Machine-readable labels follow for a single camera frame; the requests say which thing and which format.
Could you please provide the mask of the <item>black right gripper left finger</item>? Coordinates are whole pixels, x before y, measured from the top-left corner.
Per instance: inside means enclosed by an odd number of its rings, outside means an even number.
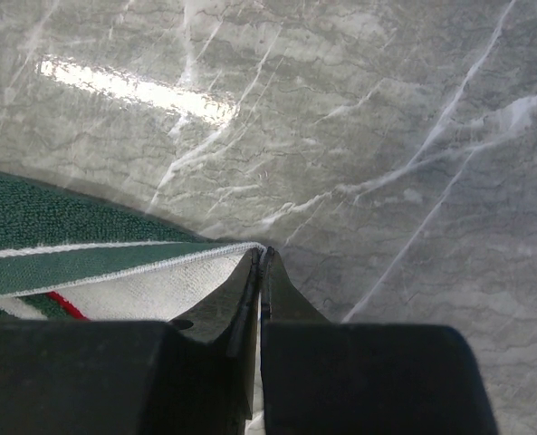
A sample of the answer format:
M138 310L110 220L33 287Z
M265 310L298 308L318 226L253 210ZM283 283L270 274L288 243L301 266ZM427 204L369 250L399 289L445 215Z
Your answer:
M257 249L168 322L0 321L0 434L241 434Z

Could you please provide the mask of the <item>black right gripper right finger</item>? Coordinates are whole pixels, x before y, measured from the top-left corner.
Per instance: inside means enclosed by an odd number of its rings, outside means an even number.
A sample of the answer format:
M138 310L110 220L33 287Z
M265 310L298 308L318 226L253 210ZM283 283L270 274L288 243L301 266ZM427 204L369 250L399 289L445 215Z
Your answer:
M475 355L455 328L336 324L269 249L261 282L269 434L495 434Z

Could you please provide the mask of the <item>green white striped towel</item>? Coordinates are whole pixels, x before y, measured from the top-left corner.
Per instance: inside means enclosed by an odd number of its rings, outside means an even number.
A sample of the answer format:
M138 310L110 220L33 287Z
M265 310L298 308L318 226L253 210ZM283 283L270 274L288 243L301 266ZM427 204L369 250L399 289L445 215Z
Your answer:
M168 322L251 249L0 172L0 321Z

